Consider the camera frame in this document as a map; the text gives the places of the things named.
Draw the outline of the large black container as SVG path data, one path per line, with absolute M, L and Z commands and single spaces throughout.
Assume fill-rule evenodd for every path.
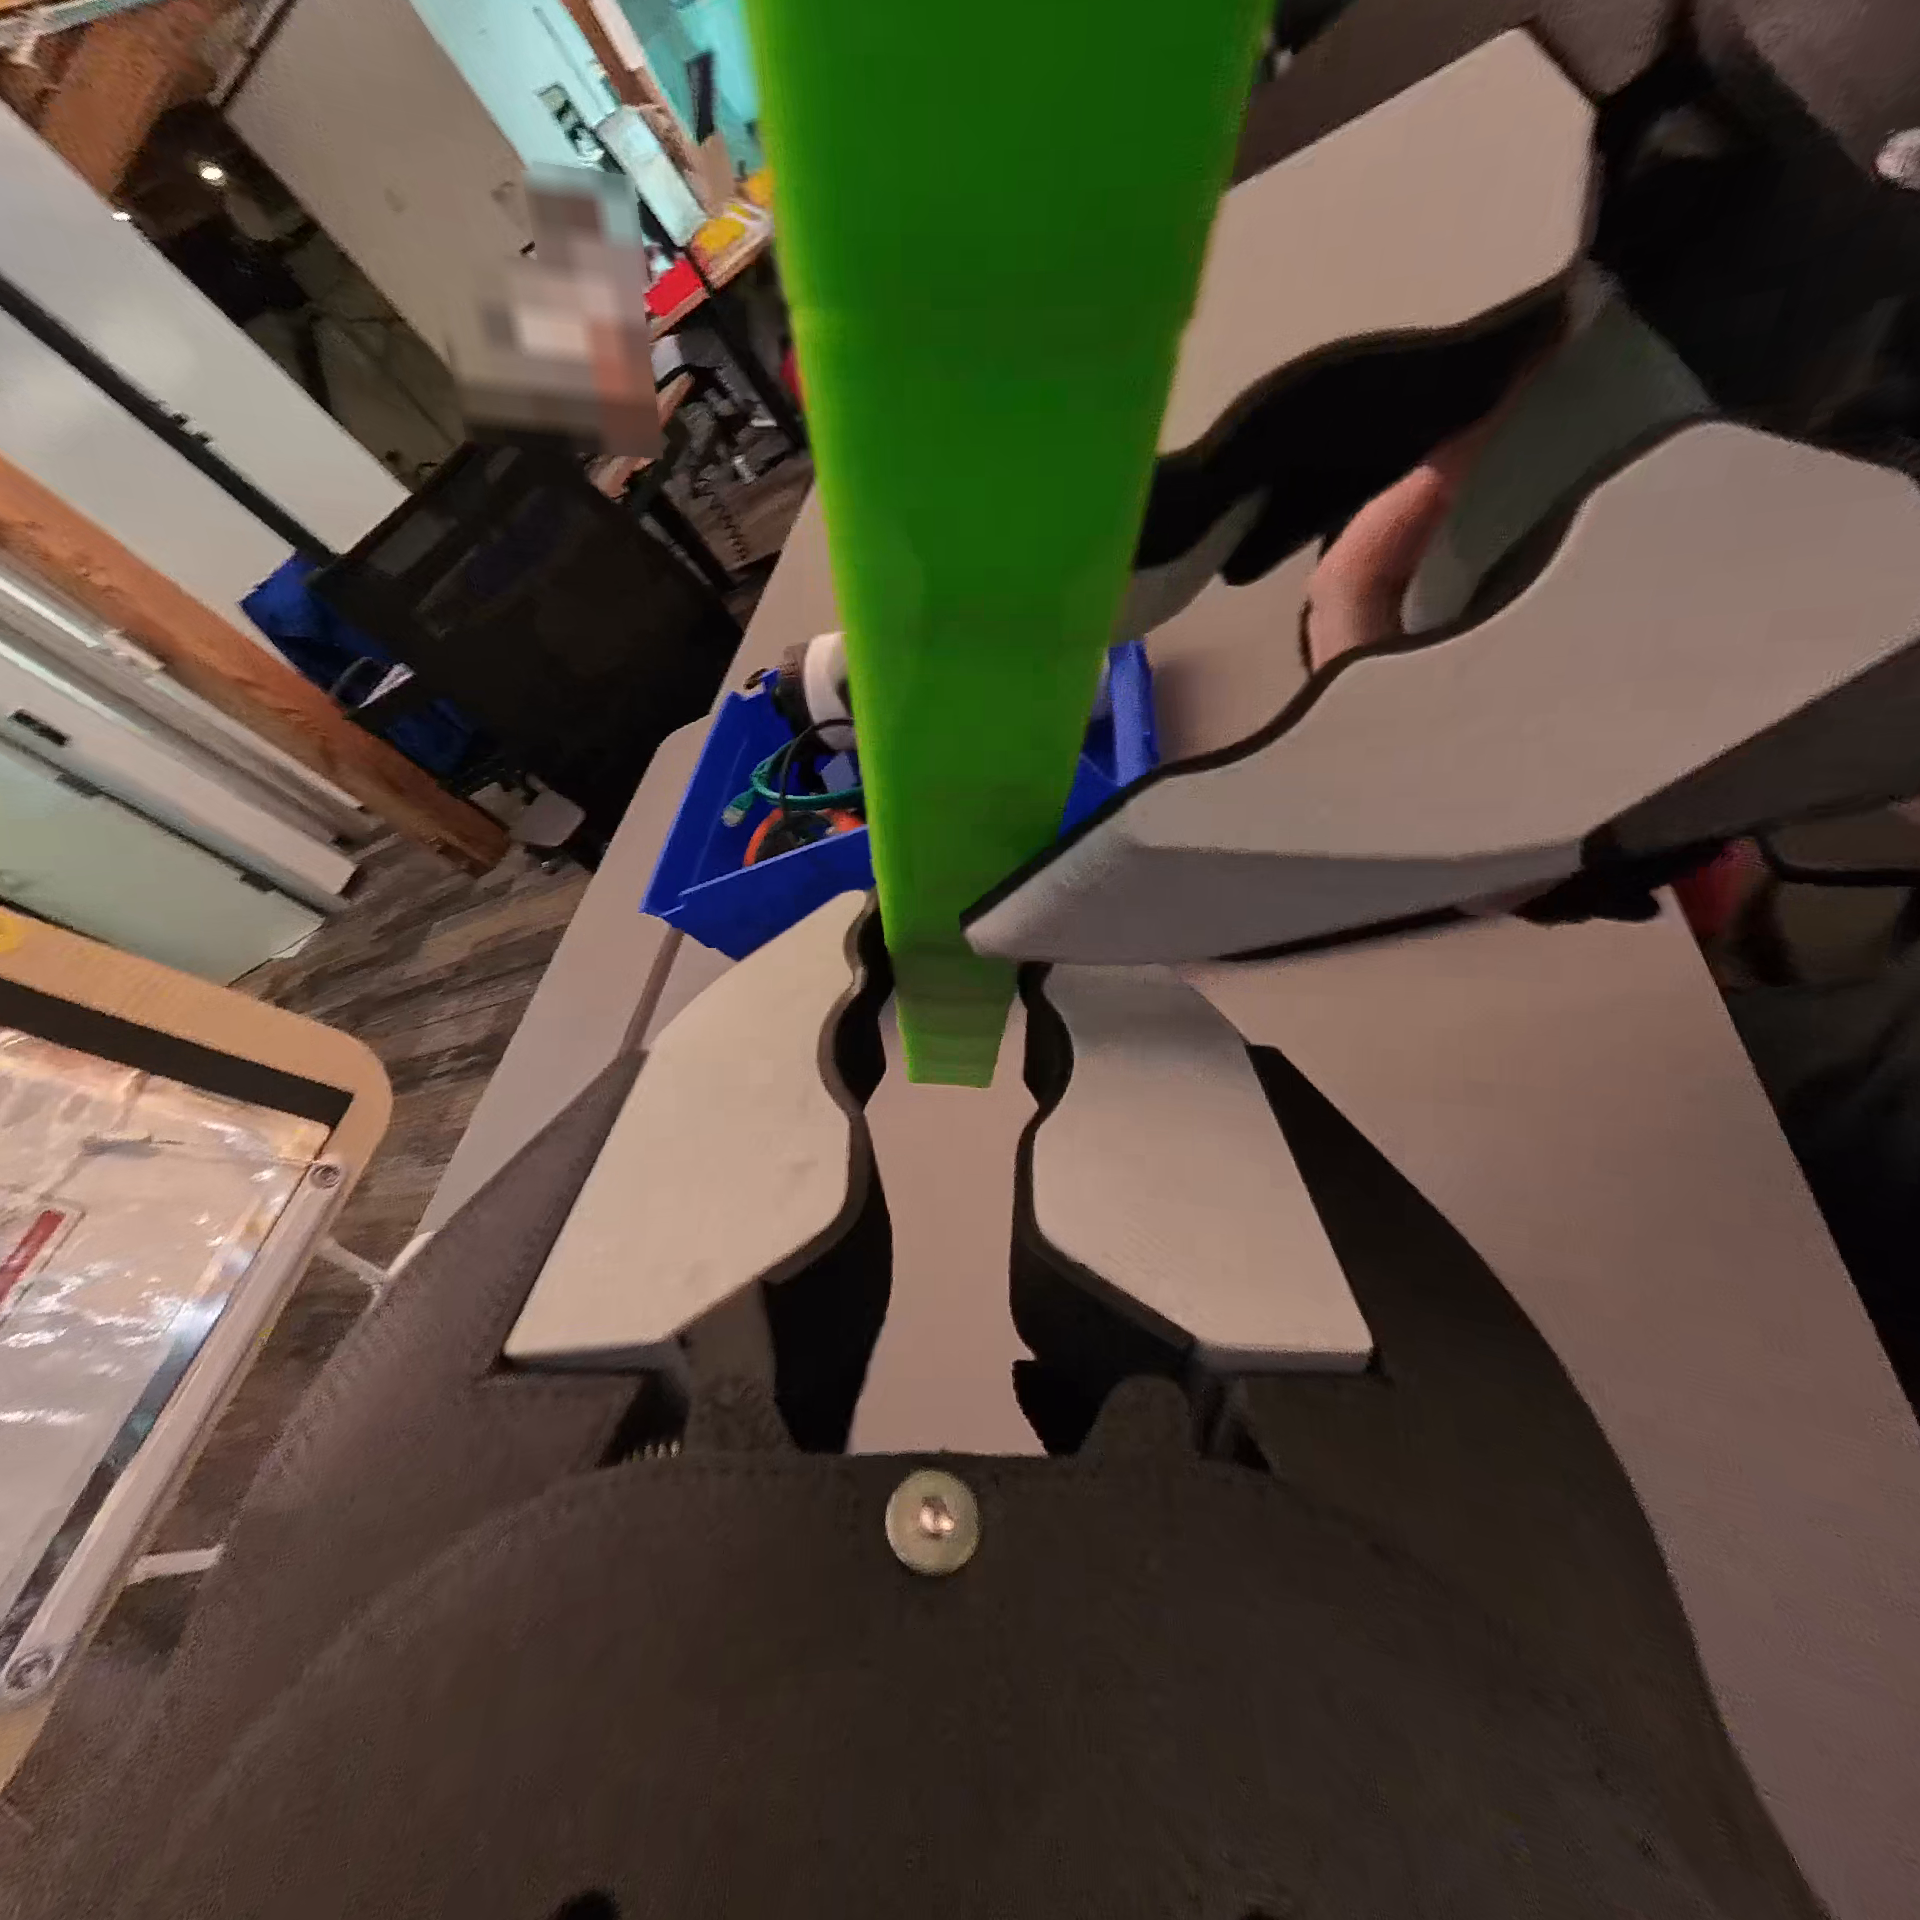
M 461 444 L 322 566 L 318 601 L 581 811 L 598 859 L 743 630 L 557 444 Z

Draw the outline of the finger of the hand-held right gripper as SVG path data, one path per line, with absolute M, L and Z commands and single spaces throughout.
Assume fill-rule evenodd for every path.
M 1335 454 L 1500 380 L 1588 229 L 1596 109 L 1524 29 L 1496 35 L 1218 205 L 1157 452 L 1240 434 Z
M 1914 478 L 1677 428 L 1493 611 L 1337 656 L 1005 877 L 963 934 L 1019 964 L 1343 946 L 1906 805 L 1916 634 Z

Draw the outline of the plastic-wrapped framed panel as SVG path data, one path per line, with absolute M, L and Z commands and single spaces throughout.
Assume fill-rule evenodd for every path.
M 1 937 L 13 1777 L 391 1121 L 372 1049 L 20 911 Z

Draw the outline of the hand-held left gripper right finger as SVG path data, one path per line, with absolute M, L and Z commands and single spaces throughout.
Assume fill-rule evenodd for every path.
M 1041 1389 L 1355 1378 L 1377 1354 L 1251 1051 L 1165 969 L 1019 980 L 1009 1306 Z

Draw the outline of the wooden post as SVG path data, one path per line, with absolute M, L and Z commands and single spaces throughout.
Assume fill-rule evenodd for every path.
M 1 551 L 183 691 L 466 875 L 498 867 L 508 830 L 353 724 L 276 651 L 244 637 L 24 469 L 1 463 Z

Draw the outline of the blue plastic bin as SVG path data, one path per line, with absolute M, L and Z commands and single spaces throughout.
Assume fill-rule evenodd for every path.
M 874 882 L 852 757 L 804 746 L 780 707 L 780 672 L 728 693 L 687 776 L 639 911 L 732 960 L 824 903 Z M 1159 762 L 1154 668 L 1141 639 L 1109 646 L 1063 808 L 1063 828 Z

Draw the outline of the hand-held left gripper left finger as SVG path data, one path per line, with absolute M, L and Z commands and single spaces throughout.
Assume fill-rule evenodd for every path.
M 543 1373 L 694 1387 L 738 1311 L 780 1405 L 854 1405 L 891 1296 L 867 1105 L 891 964 L 871 894 L 842 893 L 661 1028 L 502 1343 Z

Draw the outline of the green segmented bar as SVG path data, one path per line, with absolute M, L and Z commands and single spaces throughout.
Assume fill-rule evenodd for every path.
M 984 1089 L 1274 10 L 741 13 L 904 1071 Z

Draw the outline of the person's right hand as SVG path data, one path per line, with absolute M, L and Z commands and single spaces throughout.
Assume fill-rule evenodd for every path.
M 1479 423 L 1438 444 L 1369 498 L 1322 552 L 1300 618 L 1308 672 L 1403 637 L 1406 593 L 1490 432 Z

